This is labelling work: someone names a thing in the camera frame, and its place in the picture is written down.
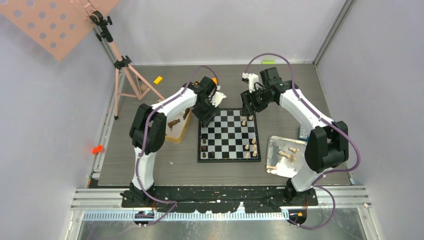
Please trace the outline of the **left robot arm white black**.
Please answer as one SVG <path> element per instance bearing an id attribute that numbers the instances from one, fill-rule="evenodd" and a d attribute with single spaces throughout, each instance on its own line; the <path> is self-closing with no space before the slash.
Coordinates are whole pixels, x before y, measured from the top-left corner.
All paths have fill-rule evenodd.
<path id="1" fill-rule="evenodd" d="M 136 203 L 148 207 L 153 202 L 153 193 L 148 189 L 154 185 L 154 162 L 165 142 L 170 119 L 191 109 L 200 123 L 208 125 L 219 113 L 219 105 L 226 97 L 215 82 L 205 76 L 198 84 L 186 83 L 159 103 L 143 103 L 138 107 L 129 132 L 135 152 L 134 177 L 129 189 L 135 192 Z"/>

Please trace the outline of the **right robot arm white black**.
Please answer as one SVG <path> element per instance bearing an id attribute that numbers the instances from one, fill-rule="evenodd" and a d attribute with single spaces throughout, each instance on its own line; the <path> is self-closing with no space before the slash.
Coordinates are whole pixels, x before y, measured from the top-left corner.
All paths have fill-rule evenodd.
<path id="1" fill-rule="evenodd" d="M 287 180 L 284 191 L 288 203 L 299 205 L 321 174 L 348 159 L 348 127 L 343 121 L 335 122 L 322 114 L 293 80 L 282 80 L 276 67 L 267 68 L 259 75 L 244 72 L 241 79 L 248 84 L 248 90 L 241 93 L 242 116 L 250 117 L 276 103 L 309 132 L 305 164 Z"/>

